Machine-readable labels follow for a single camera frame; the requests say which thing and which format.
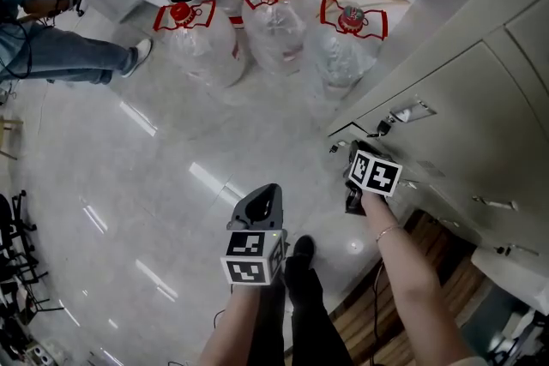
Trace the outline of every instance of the cabinet handle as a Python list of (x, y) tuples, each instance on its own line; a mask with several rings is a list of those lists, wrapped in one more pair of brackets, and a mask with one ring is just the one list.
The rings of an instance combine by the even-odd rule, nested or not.
[(405, 99), (404, 102), (389, 110), (389, 116), (401, 123), (411, 123), (436, 114), (437, 112), (418, 95)]
[(380, 121), (380, 123), (377, 125), (377, 133), (374, 133), (372, 135), (368, 135), (366, 137), (381, 137), (385, 136), (387, 133), (389, 133), (389, 130), (391, 129), (392, 125), (388, 123), (387, 121)]
[(499, 207), (500, 209), (518, 211), (518, 206), (514, 201), (494, 201), (494, 200), (489, 200), (485, 197), (481, 197), (479, 195), (473, 195), (472, 198), (474, 201), (478, 201), (479, 203), (485, 204), (490, 207)]

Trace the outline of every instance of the white marble floor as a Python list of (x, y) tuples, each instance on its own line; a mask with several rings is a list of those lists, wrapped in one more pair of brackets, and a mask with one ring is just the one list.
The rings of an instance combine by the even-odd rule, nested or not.
[[(132, 45), (154, 35), (154, 12), (140, 7), (115, 26), (89, 9), (57, 25)], [(24, 121), (8, 142), (20, 160), (2, 158), (3, 175), (12, 194), (28, 192), (47, 294), (78, 322), (60, 311), (31, 325), (69, 357), (65, 366), (90, 351), (106, 364), (115, 363), (105, 351), (126, 366), (193, 364), (229, 297), (219, 258), (235, 194), (265, 183), (282, 187), (289, 242), (317, 240), (327, 308), (341, 301), (376, 249), (363, 221), (343, 213), (347, 157), (329, 154), (322, 131), (333, 109), (305, 99), (304, 82), (252, 67), (215, 92), (159, 42), (108, 87), (19, 83), (3, 114)], [(289, 318), (285, 336), (290, 345)]]

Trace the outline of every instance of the blue jeans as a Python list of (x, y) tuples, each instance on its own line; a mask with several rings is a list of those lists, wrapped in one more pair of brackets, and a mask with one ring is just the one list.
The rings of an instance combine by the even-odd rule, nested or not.
[[(85, 39), (76, 33), (61, 31), (33, 23), (28, 32), (33, 67), (28, 79), (42, 78), (62, 81), (89, 81), (108, 84), (113, 72), (123, 75), (137, 62), (137, 49)], [(25, 43), (8, 69), (21, 76), (27, 73), (28, 45)], [(0, 81), (13, 80), (6, 70), (0, 72)]]

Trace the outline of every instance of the chair leg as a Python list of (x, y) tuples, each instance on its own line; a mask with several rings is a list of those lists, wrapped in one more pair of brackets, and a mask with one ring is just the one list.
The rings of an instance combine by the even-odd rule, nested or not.
[(37, 309), (36, 312), (37, 313), (45, 313), (46, 311), (61, 311), (62, 309), (64, 309), (64, 307), (42, 308), (42, 309)]
[(27, 254), (24, 254), (24, 253), (22, 253), (22, 252), (14, 254), (13, 257), (14, 257), (14, 258), (19, 258), (20, 256), (22, 256), (23, 258), (25, 258), (25, 259), (27, 260), (27, 262), (33, 263), (35, 266), (37, 266), (37, 265), (39, 264), (39, 261), (38, 261), (34, 256), (32, 256), (32, 255), (27, 255)]
[(5, 157), (9, 157), (10, 159), (13, 159), (13, 160), (17, 160), (16, 157), (12, 156), (11, 154), (7, 154), (2, 150), (0, 150), (0, 155), (5, 156)]
[(30, 262), (25, 262), (23, 264), (17, 264), (16, 266), (10, 266), (15, 268), (28, 268), (28, 267), (36, 267), (36, 264), (32, 264)]
[(21, 283), (23, 285), (31, 285), (31, 284), (38, 284), (38, 278), (32, 278), (32, 279), (21, 279)]

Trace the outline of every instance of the black pants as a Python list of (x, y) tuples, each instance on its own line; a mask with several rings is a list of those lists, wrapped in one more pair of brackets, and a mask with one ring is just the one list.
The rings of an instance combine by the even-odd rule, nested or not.
[[(353, 361), (323, 305), (323, 288), (302, 256), (287, 259), (284, 280), (293, 304), (293, 366), (351, 366)], [(248, 366), (283, 366), (286, 287), (279, 276), (263, 287)]]

